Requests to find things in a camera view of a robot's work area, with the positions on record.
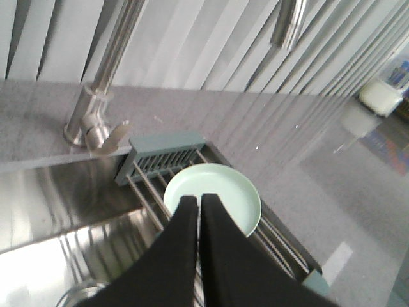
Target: stainless steel sink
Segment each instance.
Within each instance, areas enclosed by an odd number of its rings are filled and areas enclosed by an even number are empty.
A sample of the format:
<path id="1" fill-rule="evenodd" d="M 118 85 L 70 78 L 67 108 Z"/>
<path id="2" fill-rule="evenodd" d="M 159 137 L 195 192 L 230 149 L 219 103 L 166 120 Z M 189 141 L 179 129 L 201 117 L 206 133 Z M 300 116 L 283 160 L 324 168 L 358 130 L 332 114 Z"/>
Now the stainless steel sink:
<path id="1" fill-rule="evenodd" d="M 160 203 L 177 169 L 141 175 L 138 183 L 128 176 L 130 185 L 119 187 L 114 178 L 124 160 L 0 175 L 0 307 L 74 307 L 147 250 L 167 223 Z M 228 164 L 211 144 L 189 162 Z M 264 202 L 249 239 L 299 282 L 321 271 Z M 199 269 L 196 277 L 195 306 L 204 306 Z"/>
<path id="2" fill-rule="evenodd" d="M 122 158 L 0 176 L 1 307 L 57 306 L 112 281 L 150 246 L 155 225 L 113 180 Z"/>

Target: faucet spout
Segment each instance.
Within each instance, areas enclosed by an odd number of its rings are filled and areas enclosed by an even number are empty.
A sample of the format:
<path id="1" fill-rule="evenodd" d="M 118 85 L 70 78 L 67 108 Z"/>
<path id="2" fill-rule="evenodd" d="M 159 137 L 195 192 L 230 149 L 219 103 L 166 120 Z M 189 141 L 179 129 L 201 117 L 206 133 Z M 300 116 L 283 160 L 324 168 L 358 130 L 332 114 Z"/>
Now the faucet spout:
<path id="1" fill-rule="evenodd" d="M 307 0 L 281 0 L 271 43 L 291 51 L 298 42 L 305 18 Z"/>

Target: granite countertop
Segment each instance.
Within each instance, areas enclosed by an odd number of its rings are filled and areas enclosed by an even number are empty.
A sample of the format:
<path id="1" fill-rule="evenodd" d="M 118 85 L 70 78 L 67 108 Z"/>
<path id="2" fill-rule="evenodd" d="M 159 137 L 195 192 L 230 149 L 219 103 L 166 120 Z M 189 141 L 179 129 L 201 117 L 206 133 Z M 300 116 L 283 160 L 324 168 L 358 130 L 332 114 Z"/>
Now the granite countertop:
<path id="1" fill-rule="evenodd" d="M 63 126 L 81 88 L 0 83 L 0 172 L 89 158 Z M 409 244 L 408 176 L 395 172 L 338 122 L 353 98 L 113 88 L 112 123 L 131 134 L 196 130 L 247 175 L 319 263 L 348 247 L 330 297 L 385 306 Z M 119 152 L 129 150 L 127 140 Z"/>

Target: plate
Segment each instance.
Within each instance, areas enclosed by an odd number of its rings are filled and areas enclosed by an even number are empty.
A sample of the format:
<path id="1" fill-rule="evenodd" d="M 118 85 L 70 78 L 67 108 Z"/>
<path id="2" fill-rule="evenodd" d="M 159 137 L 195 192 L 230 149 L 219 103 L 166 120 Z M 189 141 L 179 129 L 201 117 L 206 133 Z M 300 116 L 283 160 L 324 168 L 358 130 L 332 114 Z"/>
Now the plate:
<path id="1" fill-rule="evenodd" d="M 206 193 L 219 195 L 227 212 L 246 236 L 256 229 L 261 217 L 257 189 L 246 176 L 226 165 L 206 163 L 183 169 L 167 186 L 164 203 L 173 214 L 183 195 L 194 195 L 200 202 Z"/>

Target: white blinds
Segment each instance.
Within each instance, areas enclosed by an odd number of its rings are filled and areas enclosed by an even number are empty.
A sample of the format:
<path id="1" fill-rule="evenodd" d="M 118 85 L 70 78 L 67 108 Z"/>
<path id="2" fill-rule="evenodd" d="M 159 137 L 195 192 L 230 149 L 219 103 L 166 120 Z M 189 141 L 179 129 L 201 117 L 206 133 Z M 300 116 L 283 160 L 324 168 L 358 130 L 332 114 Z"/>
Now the white blinds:
<path id="1" fill-rule="evenodd" d="M 91 81 L 122 0 L 0 0 L 0 77 Z M 148 0 L 114 84 L 353 95 L 408 41 L 409 0 L 310 0 L 300 41 L 270 48 L 278 0 Z"/>

